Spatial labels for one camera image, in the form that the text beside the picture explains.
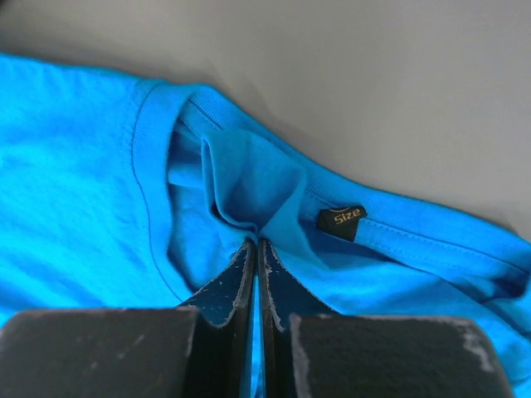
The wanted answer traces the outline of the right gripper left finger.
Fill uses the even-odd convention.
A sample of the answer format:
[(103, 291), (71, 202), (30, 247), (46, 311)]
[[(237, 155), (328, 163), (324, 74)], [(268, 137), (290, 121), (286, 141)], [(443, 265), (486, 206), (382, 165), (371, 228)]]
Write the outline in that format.
[(1, 330), (4, 397), (244, 397), (255, 245), (175, 308), (27, 310)]

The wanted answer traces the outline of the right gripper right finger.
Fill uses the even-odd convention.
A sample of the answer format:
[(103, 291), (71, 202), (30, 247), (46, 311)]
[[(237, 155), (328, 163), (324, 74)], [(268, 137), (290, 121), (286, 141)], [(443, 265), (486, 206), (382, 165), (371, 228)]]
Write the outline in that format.
[(257, 272), (267, 397), (511, 397), (490, 340), (465, 318), (345, 316), (262, 240)]

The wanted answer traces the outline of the blue t shirt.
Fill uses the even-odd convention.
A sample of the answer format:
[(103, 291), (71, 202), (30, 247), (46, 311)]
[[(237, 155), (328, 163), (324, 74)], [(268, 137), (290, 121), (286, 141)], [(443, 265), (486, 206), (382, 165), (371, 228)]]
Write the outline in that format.
[[(319, 211), (363, 206), (354, 242)], [(487, 221), (352, 182), (213, 88), (1, 57), (1, 318), (173, 307), (266, 238), (348, 315), (470, 318), (530, 394), (530, 245)]]

